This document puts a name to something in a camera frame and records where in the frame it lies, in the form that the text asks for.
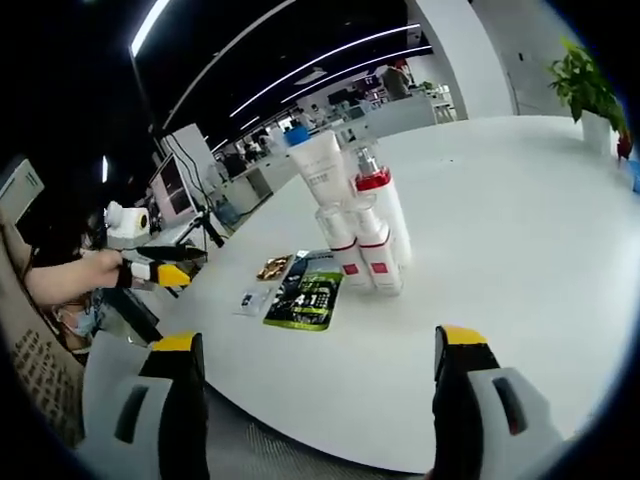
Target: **black ceiling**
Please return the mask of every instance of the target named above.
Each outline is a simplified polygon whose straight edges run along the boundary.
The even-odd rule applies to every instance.
[[[74,172],[82,185],[99,179],[103,154],[119,181],[143,184],[153,170],[148,116],[128,56],[140,23],[155,0],[21,2],[3,42],[12,51],[8,143],[3,157],[23,152],[47,181]],[[136,62],[153,114],[161,125],[196,75],[240,31],[279,0],[172,0],[147,37]],[[169,130],[197,122],[210,145],[233,138],[249,119],[270,116],[294,93],[307,69],[272,89],[233,118],[255,93],[334,48],[404,26],[404,0],[374,8],[369,0],[297,0],[267,20],[205,76]],[[407,47],[400,32],[321,62],[328,73]]]

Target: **desk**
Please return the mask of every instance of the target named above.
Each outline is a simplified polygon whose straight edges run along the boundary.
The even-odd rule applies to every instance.
[[[480,331],[551,405],[584,428],[632,337],[640,198],[586,150],[570,118],[449,123],[381,139],[414,262],[398,298],[340,291],[329,329],[234,316],[268,257],[325,246],[301,178],[230,239],[161,319],[202,332],[207,381],[302,443],[408,472],[433,465],[434,329]]]

